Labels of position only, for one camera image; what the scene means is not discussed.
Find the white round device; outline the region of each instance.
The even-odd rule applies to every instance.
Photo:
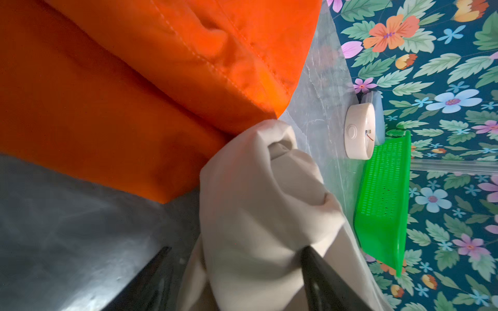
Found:
[[[375,143],[375,111],[371,103],[349,107],[344,125],[344,145],[351,159],[368,160]]]

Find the stitched seam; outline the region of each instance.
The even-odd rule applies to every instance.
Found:
[[[161,18],[166,22],[166,24],[168,25],[168,27],[171,29],[171,31],[173,31],[173,33],[178,37],[178,39],[182,42],[182,44],[187,48],[187,50],[189,50],[190,53],[192,53],[192,55],[194,55],[197,59],[203,61],[205,64],[209,65],[209,67],[211,67],[214,71],[216,71],[220,76],[222,76],[223,78],[225,78],[237,91],[239,91],[239,93],[244,96],[246,98],[246,100],[248,100],[251,104],[253,104],[254,106],[258,107],[255,103],[253,103],[253,101],[250,99],[250,97],[244,93],[244,91],[242,91],[232,80],[230,80],[230,78],[228,76],[226,76],[224,73],[220,72],[215,65],[213,65],[208,59],[206,59],[205,57],[202,57],[201,55],[197,54],[194,50],[192,50],[188,45],[187,43],[183,40],[183,38],[180,36],[180,34],[173,28],[173,26],[171,26],[171,24],[169,23],[169,21],[164,17],[164,15],[161,13],[161,10],[159,10],[159,7],[155,4],[154,0],[150,0],[150,3],[155,7],[155,9],[157,10],[157,12],[159,13],[159,15],[161,16]]]
[[[279,78],[279,76],[277,75],[277,73],[275,72],[275,70],[272,70],[270,68],[270,65],[268,63],[266,63],[263,58],[258,54],[258,52],[256,52],[254,50],[254,48],[252,47],[252,45],[249,43],[249,41],[246,39],[246,37],[244,37],[244,35],[242,35],[242,33],[239,31],[239,29],[235,26],[234,22],[228,17],[228,15],[225,13],[225,10],[223,10],[223,7],[221,6],[221,4],[218,2],[218,0],[214,0],[216,2],[216,4],[218,5],[218,7],[220,8],[221,12],[223,13],[223,15],[227,18],[227,20],[230,22],[230,24],[232,24],[232,27],[235,29],[235,31],[237,32],[237,34],[239,35],[240,38],[242,38],[242,40],[244,40],[246,42],[246,44],[249,46],[249,48],[251,49],[251,51],[256,54],[256,56],[263,62],[263,64],[266,66],[266,68],[270,71],[271,75],[273,76],[273,78],[275,78],[275,80],[285,89],[285,92],[287,95],[289,95],[289,89],[287,88],[287,86],[285,86],[285,84],[282,82],[282,79]]]

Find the green leaf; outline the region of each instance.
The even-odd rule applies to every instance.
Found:
[[[460,64],[450,72],[450,78],[448,78],[448,84],[458,79],[464,79],[471,75],[474,75],[491,66],[493,59],[489,56],[476,56],[465,61],[465,63]]]
[[[453,134],[453,135],[448,136],[448,139],[446,139],[446,140],[450,143],[450,145],[454,145],[454,144],[458,144],[459,142],[471,140],[475,136],[476,136],[476,134],[474,132],[470,132],[467,134],[461,134],[461,135]]]
[[[428,87],[434,82],[408,82],[403,83],[392,89],[392,93],[396,96],[410,95],[415,92],[420,92],[421,89]]]
[[[391,66],[391,64],[394,62],[395,59],[396,55],[384,60],[379,59],[375,63],[368,64],[366,67],[360,69],[360,71],[358,72],[358,77],[362,79],[378,77],[382,75],[384,71],[389,70],[389,66]]]
[[[414,229],[407,229],[406,233],[408,233],[408,237],[414,243],[417,243],[420,246],[427,246],[431,243],[430,237],[423,232]]]
[[[427,311],[427,309],[419,303],[409,303],[405,304],[401,311]]]
[[[461,156],[454,155],[452,153],[447,153],[441,159],[448,161],[462,161],[464,158],[462,158]]]
[[[455,53],[442,54],[441,57],[436,57],[429,60],[428,63],[420,66],[420,70],[413,75],[414,78],[423,75],[432,75],[436,72],[441,72],[445,69],[455,66],[462,57]]]
[[[393,73],[387,74],[385,76],[380,77],[377,80],[377,85],[380,88],[390,88],[393,85],[399,84],[401,81],[406,79],[406,76],[413,70],[413,67],[406,70],[396,70]]]
[[[434,275],[441,281],[441,283],[444,286],[448,286],[448,287],[451,287],[451,288],[454,288],[454,289],[457,289],[457,290],[460,289],[460,287],[458,287],[458,285],[455,282],[453,282],[452,279],[450,279],[448,277],[445,277],[441,273],[438,273],[438,272],[434,271]]]
[[[447,242],[450,240],[450,234],[445,229],[440,227],[438,224],[431,223],[428,220],[425,221],[425,224],[427,226],[426,228],[427,232],[429,233],[430,236],[432,236],[432,238],[435,241]]]
[[[455,196],[455,200],[457,201],[459,208],[464,209],[464,210],[468,210],[468,211],[471,211],[471,212],[474,212],[474,209],[472,208],[472,205],[469,202],[464,201],[459,196]]]
[[[408,273],[404,272],[401,274],[401,276],[398,278],[397,276],[394,277],[396,281],[398,281],[398,284],[405,289],[407,292],[410,293],[410,295],[413,296],[413,280],[412,278],[408,275]]]
[[[374,275],[373,279],[381,290],[386,290],[392,284],[391,280],[384,278],[382,275]]]
[[[369,32],[374,27],[375,23],[373,21],[367,22],[363,20],[361,23],[354,23],[353,26],[344,29],[341,33],[349,35],[348,38],[363,40],[370,37]]]
[[[488,120],[498,121],[498,115],[495,112],[468,110],[465,114],[467,115],[465,120],[470,123],[484,124]]]
[[[434,309],[436,311],[457,311],[453,304],[446,299],[443,292],[438,292],[437,299],[434,300]]]
[[[373,48],[363,50],[356,58],[351,67],[364,66],[379,56],[378,52],[373,52]]]
[[[438,249],[434,259],[437,261],[437,267],[439,271],[443,271],[446,268],[453,268],[453,266],[460,260],[460,255],[456,250],[442,250]]]
[[[469,219],[467,219],[465,223],[484,223],[489,218],[491,218],[491,216],[474,214]]]
[[[436,13],[436,14],[432,14],[432,15],[429,15],[428,17],[422,19],[418,25],[419,26],[423,26],[423,25],[427,25],[427,24],[430,24],[430,23],[434,23],[435,21],[438,21],[441,17],[443,17],[444,14],[442,13]]]
[[[478,50],[494,50],[498,49],[498,13],[495,11],[484,22],[483,29],[475,34],[477,41],[475,45],[479,45]]]
[[[479,76],[479,82],[476,83],[476,88],[480,88],[491,82],[498,82],[498,66],[488,69],[488,72]]]
[[[448,228],[448,231],[450,231],[457,238],[461,238],[464,233],[469,237],[472,237],[474,234],[472,229],[462,221],[459,221],[456,218],[451,218],[446,214],[443,215],[443,218],[445,221],[444,225]]]
[[[409,129],[409,128],[414,128],[414,127],[419,127],[421,125],[426,125],[429,124],[427,122],[420,122],[420,121],[401,121],[399,122],[396,127],[400,129]]]
[[[448,172],[438,172],[438,171],[428,171],[427,172],[427,180],[431,178],[439,178],[441,176],[446,175]]]
[[[353,22],[355,19],[363,20],[365,17],[372,17],[375,11],[392,7],[390,0],[351,0],[346,1],[341,10],[343,19]]]
[[[456,120],[451,120],[451,121],[441,120],[439,121],[439,124],[440,127],[448,131],[457,131],[459,129],[466,129],[469,127],[468,123]]]
[[[453,298],[453,301],[452,301],[455,305],[473,305],[476,300],[472,297],[470,297],[469,294],[462,294],[462,293],[458,293],[458,295]]]
[[[424,210],[424,207],[425,207],[424,205],[414,204],[411,206],[409,213],[414,214],[418,211]]]
[[[491,203],[491,202],[488,202],[488,201],[486,201],[486,200],[482,200],[482,199],[481,199],[481,200],[479,200],[479,202],[481,202],[481,204],[482,204],[485,208],[489,209],[489,210],[490,210],[490,212],[491,212],[492,214],[495,214],[495,215],[496,215],[496,214],[498,214],[498,205],[493,204],[493,203]]]
[[[476,290],[481,294],[488,295],[489,297],[491,297],[491,293],[488,291],[486,286],[477,283],[477,281],[474,280],[474,278],[468,274],[465,275],[465,278],[467,279],[467,282],[469,282],[469,285],[473,290]]]
[[[469,262],[472,264],[472,269],[479,272],[479,274],[488,282],[491,282],[491,274],[495,274],[495,259],[491,255],[481,254],[480,259],[476,260],[469,257]]]
[[[436,137],[442,135],[444,132],[438,128],[425,128],[425,129],[415,129],[413,132],[417,133],[420,136],[429,136]]]
[[[423,119],[427,118],[428,116],[436,115],[439,112],[439,110],[440,109],[424,111],[424,112],[422,112],[422,114],[420,115],[420,117],[418,117],[417,120],[423,120]]]
[[[436,40],[436,37],[431,33],[432,31],[424,31],[424,28],[419,28],[413,36],[403,38],[404,43],[400,45],[400,50],[412,53],[418,53],[419,51],[432,53],[434,51],[432,41]]]

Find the orange flower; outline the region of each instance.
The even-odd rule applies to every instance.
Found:
[[[458,10],[453,19],[460,23],[483,17],[484,11],[490,6],[486,0],[457,0],[455,5]]]
[[[432,275],[424,274],[422,276],[422,282],[424,282],[425,286],[432,290],[435,290],[437,288],[436,278],[434,278]]]
[[[405,54],[396,60],[396,68],[400,70],[406,69],[413,65],[416,59],[416,54]]]
[[[410,16],[403,23],[403,14],[391,16],[387,19],[386,26],[378,23],[369,31],[373,37],[363,40],[363,46],[368,49],[375,46],[373,52],[383,52],[387,45],[389,49],[395,49],[404,43],[402,37],[409,38],[415,34],[419,28],[418,18]]]
[[[395,284],[395,285],[391,286],[391,294],[395,298],[400,298],[403,296],[404,290],[399,285]]]

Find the pink flower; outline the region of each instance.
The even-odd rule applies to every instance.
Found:
[[[361,41],[348,41],[341,45],[345,58],[352,58],[363,50]]]
[[[498,223],[498,215],[495,215],[495,222]],[[495,224],[490,224],[489,226],[484,227],[487,231],[498,234],[498,226]]]
[[[488,202],[496,203],[498,202],[498,175],[493,175],[491,176],[491,183],[483,183],[483,184],[478,184],[477,187],[481,188],[484,191],[492,191],[493,193],[488,194],[488,197],[486,200]]]
[[[481,255],[489,255],[490,251],[485,249],[484,247],[479,247],[484,244],[483,239],[473,239],[471,240],[468,235],[465,233],[462,234],[462,240],[453,240],[455,245],[460,246],[458,249],[458,253],[460,255],[469,255],[475,260],[479,260]]]
[[[373,80],[374,80],[373,78],[368,78],[365,80],[365,82],[363,82],[362,79],[357,78],[355,80],[356,84],[353,84],[353,87],[355,88],[355,93],[358,94],[360,91],[362,91],[363,93],[368,93],[370,92],[369,89],[377,87],[377,84],[372,83]]]
[[[335,13],[339,13],[339,11],[342,9],[342,0],[327,0],[327,4],[330,6],[331,4],[334,4],[332,6],[332,10],[334,10]]]
[[[498,134],[498,122],[488,120],[484,122],[485,125],[472,126],[473,129],[478,129],[477,134],[484,134],[490,132],[491,134]]]

